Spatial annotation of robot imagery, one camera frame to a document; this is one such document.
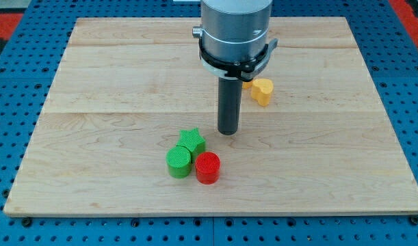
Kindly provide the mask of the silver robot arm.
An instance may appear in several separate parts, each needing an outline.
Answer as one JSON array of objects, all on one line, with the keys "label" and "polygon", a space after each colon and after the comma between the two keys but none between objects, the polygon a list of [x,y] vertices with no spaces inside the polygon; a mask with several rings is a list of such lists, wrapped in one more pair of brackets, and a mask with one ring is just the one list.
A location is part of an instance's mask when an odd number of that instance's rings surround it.
[{"label": "silver robot arm", "polygon": [[220,61],[249,62],[265,46],[271,9],[272,0],[202,0],[192,35]]}]

